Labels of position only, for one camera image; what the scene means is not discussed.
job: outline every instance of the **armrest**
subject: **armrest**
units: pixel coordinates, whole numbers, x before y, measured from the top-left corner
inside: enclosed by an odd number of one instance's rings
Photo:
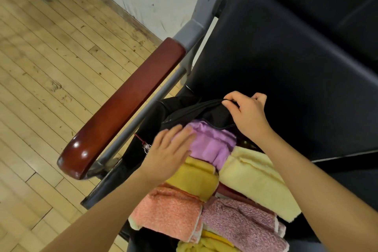
[[[59,168],[75,179],[82,179],[185,53],[181,44],[165,39],[68,143],[59,156]]]

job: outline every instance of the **stack of towels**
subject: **stack of towels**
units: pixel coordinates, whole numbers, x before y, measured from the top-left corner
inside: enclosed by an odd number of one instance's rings
[[[204,121],[191,156],[150,192],[130,226],[179,239],[177,252],[286,252],[286,227],[300,209],[269,158],[236,146],[236,137]]]

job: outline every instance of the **right hand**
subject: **right hand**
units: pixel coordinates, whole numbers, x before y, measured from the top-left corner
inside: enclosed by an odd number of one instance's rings
[[[225,100],[222,104],[231,113],[237,128],[250,140],[256,143],[259,138],[272,132],[264,113],[267,95],[256,93],[250,98],[235,91],[224,98],[230,101]]]

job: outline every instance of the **wooden floor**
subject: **wooden floor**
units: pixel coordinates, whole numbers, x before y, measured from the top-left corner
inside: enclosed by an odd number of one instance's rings
[[[40,251],[85,213],[98,180],[56,160],[155,48],[100,0],[0,0],[0,252]]]

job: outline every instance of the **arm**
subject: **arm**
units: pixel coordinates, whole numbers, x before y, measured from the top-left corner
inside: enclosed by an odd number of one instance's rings
[[[286,143],[264,114],[266,95],[223,101],[239,130],[270,158],[310,226],[331,252],[378,251],[378,213]]]
[[[106,252],[138,203],[189,156],[195,134],[178,125],[161,131],[141,167],[56,237],[42,252]]]

